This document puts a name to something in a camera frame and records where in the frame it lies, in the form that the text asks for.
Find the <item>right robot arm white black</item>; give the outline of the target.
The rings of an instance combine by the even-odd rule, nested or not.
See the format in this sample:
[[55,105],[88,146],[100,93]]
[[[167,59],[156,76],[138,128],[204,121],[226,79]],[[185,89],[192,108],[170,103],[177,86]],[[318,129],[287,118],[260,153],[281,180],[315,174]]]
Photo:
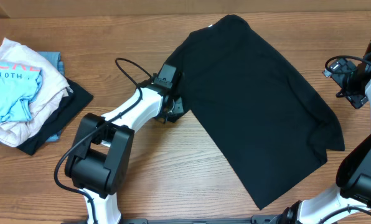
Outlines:
[[[371,127],[371,40],[363,57],[332,57],[323,74],[340,86],[338,98],[346,98],[356,109],[369,103]],[[371,216],[371,133],[342,161],[333,186],[296,202],[270,223],[331,224],[357,212]]]

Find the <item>black t-shirt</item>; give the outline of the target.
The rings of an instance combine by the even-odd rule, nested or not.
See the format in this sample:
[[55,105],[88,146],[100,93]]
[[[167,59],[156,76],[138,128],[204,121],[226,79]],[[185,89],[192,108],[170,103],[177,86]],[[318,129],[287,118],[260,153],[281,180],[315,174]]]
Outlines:
[[308,81],[236,15],[189,34],[167,63],[179,92],[258,208],[345,149],[335,113]]

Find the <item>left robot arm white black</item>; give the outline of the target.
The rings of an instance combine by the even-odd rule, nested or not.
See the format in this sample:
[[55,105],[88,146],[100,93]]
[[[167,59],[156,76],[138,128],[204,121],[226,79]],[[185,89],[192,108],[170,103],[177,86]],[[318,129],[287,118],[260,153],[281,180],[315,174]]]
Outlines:
[[86,223],[120,223],[116,193],[128,169],[134,135],[150,119],[183,111],[176,87],[159,78],[146,80],[117,109],[82,118],[73,145],[58,166],[65,167],[65,175],[73,182],[66,189],[85,199]]

